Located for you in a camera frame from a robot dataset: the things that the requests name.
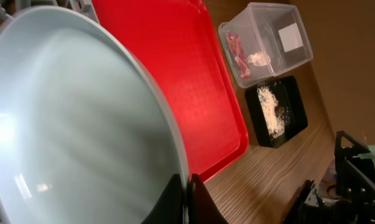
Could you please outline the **light blue plate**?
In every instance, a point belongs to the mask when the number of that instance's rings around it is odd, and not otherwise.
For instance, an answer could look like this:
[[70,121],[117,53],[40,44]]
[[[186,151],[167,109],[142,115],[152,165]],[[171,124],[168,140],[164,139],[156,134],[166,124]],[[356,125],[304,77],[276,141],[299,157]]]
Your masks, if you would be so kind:
[[148,69],[98,23],[36,6],[0,26],[0,222],[142,223],[189,169]]

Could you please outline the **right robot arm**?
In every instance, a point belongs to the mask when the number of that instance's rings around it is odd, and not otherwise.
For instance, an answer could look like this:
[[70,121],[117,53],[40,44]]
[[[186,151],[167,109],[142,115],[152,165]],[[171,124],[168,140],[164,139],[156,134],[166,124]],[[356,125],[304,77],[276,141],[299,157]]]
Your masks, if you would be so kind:
[[361,154],[370,150],[345,131],[336,133],[336,199],[325,202],[306,180],[284,223],[375,223],[375,166]]

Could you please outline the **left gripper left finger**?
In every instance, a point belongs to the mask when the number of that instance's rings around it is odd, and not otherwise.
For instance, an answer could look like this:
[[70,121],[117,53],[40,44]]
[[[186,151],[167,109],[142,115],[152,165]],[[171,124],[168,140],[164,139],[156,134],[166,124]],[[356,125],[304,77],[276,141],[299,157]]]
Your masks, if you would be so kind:
[[183,223],[183,187],[179,174],[174,174],[142,224]]

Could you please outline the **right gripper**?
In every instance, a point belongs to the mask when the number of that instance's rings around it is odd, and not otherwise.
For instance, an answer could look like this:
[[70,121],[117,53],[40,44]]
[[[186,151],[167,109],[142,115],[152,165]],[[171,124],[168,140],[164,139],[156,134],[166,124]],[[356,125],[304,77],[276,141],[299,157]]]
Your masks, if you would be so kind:
[[[342,139],[351,143],[342,146]],[[336,194],[352,202],[375,201],[375,166],[367,145],[345,131],[336,132],[335,141]]]

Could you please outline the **white napkin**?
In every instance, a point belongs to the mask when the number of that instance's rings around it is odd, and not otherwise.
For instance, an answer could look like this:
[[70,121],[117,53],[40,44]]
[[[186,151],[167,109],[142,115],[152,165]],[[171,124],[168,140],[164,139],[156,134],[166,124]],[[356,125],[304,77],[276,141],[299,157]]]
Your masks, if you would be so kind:
[[271,63],[270,56],[265,52],[256,52],[247,56],[247,61],[254,66],[263,67]]

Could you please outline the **food scraps and rice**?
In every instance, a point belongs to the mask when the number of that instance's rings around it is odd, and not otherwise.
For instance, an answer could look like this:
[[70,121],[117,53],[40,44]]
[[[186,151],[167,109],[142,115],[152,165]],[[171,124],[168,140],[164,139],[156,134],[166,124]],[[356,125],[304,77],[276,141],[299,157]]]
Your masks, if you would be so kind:
[[281,81],[275,81],[268,85],[257,88],[257,96],[264,115],[264,120],[271,140],[277,139],[285,134],[287,127],[291,123],[289,106],[282,93]]

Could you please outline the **red snack wrapper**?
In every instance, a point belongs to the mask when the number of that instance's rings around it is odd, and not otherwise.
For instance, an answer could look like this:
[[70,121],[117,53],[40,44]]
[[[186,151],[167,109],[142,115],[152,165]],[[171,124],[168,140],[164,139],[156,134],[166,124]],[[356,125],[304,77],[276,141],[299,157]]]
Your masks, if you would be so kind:
[[248,62],[246,60],[241,38],[238,34],[227,32],[229,48],[234,55],[234,59],[240,68],[241,79],[248,80],[252,77]]

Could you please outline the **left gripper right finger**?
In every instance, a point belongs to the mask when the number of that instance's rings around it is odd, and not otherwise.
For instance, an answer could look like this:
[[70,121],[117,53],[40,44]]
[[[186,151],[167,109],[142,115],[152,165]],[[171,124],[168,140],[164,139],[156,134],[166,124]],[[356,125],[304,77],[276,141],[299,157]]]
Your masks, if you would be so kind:
[[198,174],[188,184],[187,206],[189,224],[228,224]]

